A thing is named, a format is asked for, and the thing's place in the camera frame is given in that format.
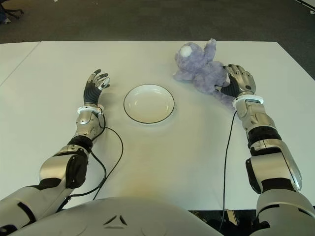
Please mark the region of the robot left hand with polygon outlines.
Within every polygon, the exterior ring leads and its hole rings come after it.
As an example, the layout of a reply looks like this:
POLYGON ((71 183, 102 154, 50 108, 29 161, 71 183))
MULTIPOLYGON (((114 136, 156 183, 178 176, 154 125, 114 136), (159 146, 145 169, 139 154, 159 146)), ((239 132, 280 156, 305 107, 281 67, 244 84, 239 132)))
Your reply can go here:
POLYGON ((102 91, 109 86, 110 78, 108 77, 108 73, 102 74, 101 69, 94 71, 89 76, 84 88, 84 104, 97 106, 102 91))

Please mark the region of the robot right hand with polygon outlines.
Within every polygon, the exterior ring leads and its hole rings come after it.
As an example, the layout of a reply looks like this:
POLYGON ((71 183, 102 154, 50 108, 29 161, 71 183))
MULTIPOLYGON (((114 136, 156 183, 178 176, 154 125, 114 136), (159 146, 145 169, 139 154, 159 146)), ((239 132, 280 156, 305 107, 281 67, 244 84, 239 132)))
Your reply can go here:
POLYGON ((253 76, 240 65, 229 64, 223 67, 230 79, 228 86, 215 86, 216 90, 232 97, 240 95, 253 95, 256 85, 253 76))

